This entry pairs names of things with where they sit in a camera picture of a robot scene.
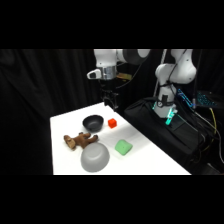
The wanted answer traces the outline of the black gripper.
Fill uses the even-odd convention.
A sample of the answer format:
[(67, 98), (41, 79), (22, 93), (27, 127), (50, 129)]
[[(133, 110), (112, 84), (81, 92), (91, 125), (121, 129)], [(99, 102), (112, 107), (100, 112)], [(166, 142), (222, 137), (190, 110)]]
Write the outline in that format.
[(109, 106), (109, 102), (113, 103), (113, 111), (117, 111), (119, 103), (117, 102), (118, 93), (114, 80), (101, 80), (100, 81), (101, 98), (105, 106)]

